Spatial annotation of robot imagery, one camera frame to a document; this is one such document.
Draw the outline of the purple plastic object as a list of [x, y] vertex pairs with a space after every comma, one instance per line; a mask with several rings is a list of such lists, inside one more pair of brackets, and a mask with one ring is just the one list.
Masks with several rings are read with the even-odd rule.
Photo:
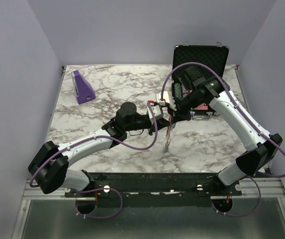
[[93, 101], [96, 98], [93, 87], [78, 70], [72, 71], [71, 77], [75, 98], [79, 105]]

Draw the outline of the right aluminium rail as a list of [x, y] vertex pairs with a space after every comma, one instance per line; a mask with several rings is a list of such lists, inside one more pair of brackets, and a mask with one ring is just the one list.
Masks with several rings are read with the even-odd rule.
[[[254, 178], [254, 182], [249, 179], [243, 179], [238, 183], [229, 187], [229, 197], [231, 199], [239, 198], [258, 198], [258, 185], [262, 198], [285, 198], [285, 188], [281, 179], [276, 178]], [[226, 199], [227, 191], [213, 194], [205, 192], [211, 199]]]

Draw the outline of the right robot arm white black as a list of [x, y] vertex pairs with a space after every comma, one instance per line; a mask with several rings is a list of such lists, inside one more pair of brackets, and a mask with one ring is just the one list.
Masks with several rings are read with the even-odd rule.
[[175, 67], [169, 75], [190, 91], [182, 99], [167, 97], [165, 92], [161, 92], [176, 115], [185, 116], [197, 106], [207, 104], [222, 116], [246, 150], [217, 174], [212, 183], [216, 194], [224, 195], [237, 180], [256, 174], [280, 150], [283, 138], [260, 126], [212, 69], [200, 63], [187, 62]]

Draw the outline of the green purple chip stack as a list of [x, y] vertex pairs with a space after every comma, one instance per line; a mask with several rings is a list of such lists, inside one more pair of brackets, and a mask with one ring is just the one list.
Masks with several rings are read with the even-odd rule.
[[181, 85], [179, 83], [175, 83], [173, 87], [174, 87], [174, 97], [181, 99], [182, 98]]

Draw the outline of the black mounting base plate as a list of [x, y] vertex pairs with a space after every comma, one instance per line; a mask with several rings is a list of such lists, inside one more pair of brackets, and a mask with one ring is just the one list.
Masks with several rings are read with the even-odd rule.
[[97, 203], [101, 208], [117, 207], [209, 207], [213, 198], [240, 196], [239, 181], [224, 186], [214, 173], [91, 173], [94, 181], [90, 189], [109, 186], [115, 192], [80, 194], [65, 193], [85, 204]]

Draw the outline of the black poker chip case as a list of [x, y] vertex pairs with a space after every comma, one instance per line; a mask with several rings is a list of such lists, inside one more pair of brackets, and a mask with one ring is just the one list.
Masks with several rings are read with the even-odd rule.
[[[198, 62], [212, 69], [219, 77], [223, 76], [229, 54], [227, 46], [197, 46], [197, 45], [177, 45], [173, 54], [173, 68], [187, 63]], [[182, 89], [182, 98], [190, 96], [195, 101], [194, 108], [205, 103], [209, 109], [207, 111], [190, 111], [196, 115], [204, 115], [207, 112], [215, 111], [209, 106], [214, 96], [224, 91], [219, 80], [209, 70], [198, 65], [186, 65], [177, 69], [172, 74], [172, 95], [174, 97], [174, 84], [179, 83]]]

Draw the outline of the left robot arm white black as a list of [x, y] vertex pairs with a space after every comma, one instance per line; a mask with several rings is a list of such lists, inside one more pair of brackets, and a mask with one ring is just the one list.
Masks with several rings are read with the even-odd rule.
[[147, 102], [147, 112], [137, 113], [134, 103], [125, 102], [117, 110], [116, 115], [101, 129], [73, 142], [55, 144], [48, 141], [43, 144], [30, 165], [30, 187], [39, 187], [44, 194], [58, 188], [69, 188], [87, 197], [93, 193], [94, 179], [85, 170], [71, 170], [70, 166], [96, 152], [113, 148], [119, 144], [130, 147], [124, 141], [127, 133], [134, 130], [149, 130], [157, 136], [158, 130], [169, 125], [163, 118], [164, 101]]

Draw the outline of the red handled metal key holder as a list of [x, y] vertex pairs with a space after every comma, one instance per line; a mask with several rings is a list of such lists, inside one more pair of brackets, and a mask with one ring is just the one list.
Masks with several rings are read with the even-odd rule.
[[166, 130], [166, 142], [164, 144], [163, 153], [167, 153], [169, 151], [169, 146], [171, 143], [171, 132], [175, 128], [175, 123], [173, 122], [173, 115], [169, 116], [169, 126]]

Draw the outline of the pink playing card deck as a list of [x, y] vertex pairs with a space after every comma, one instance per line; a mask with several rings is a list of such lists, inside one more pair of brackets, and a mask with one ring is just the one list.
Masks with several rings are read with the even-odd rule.
[[203, 103], [200, 106], [194, 108], [194, 111], [207, 111], [209, 109], [208, 105]]

